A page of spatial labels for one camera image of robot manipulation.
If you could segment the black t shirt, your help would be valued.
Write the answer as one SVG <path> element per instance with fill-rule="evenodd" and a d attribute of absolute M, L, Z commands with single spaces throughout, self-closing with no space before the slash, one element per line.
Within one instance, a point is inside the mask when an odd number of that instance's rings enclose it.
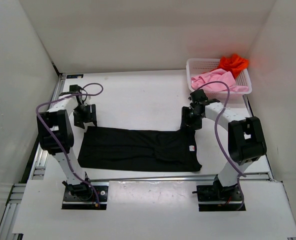
<path fill-rule="evenodd" d="M 83 168 L 138 172 L 199 172 L 195 131 L 89 127 L 78 163 Z"/>

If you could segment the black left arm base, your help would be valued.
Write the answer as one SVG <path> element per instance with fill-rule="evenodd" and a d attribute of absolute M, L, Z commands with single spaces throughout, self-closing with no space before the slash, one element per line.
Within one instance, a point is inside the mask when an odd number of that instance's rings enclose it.
<path fill-rule="evenodd" d="M 106 210 L 109 196 L 108 182 L 94 182 L 95 191 L 88 185 L 81 183 L 78 185 L 68 184 L 65 186 L 62 198 L 62 210 Z"/>

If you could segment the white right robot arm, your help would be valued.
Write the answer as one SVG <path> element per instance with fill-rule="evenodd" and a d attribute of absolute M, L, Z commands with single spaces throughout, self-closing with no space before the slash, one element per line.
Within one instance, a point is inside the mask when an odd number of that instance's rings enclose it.
<path fill-rule="evenodd" d="M 190 93 L 189 107 L 181 111 L 181 126 L 200 130 L 202 120 L 214 121 L 214 133 L 227 163 L 214 178 L 212 193 L 226 199 L 245 170 L 267 153 L 266 141 L 258 117 L 245 117 L 226 107 L 218 99 L 208 99 L 203 89 Z"/>

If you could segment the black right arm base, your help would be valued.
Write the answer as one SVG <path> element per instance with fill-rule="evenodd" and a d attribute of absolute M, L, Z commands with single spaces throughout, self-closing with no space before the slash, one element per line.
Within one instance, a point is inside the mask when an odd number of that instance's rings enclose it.
<path fill-rule="evenodd" d="M 211 185 L 197 185 L 192 192 L 197 196 L 200 212 L 246 211 L 244 195 L 238 184 L 223 187 L 219 180 Z"/>

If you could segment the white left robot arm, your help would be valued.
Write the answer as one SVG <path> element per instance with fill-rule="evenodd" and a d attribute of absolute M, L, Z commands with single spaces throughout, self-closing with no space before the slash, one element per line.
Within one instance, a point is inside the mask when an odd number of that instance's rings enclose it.
<path fill-rule="evenodd" d="M 87 124 L 97 125 L 96 105 L 90 104 L 90 97 L 79 85 L 70 85 L 69 91 L 52 101 L 53 106 L 45 112 L 36 109 L 38 140 L 59 163 L 66 180 L 66 187 L 77 186 L 75 194 L 81 200 L 88 200 L 93 194 L 87 173 L 80 167 L 74 153 L 74 134 L 72 125 L 85 130 Z"/>

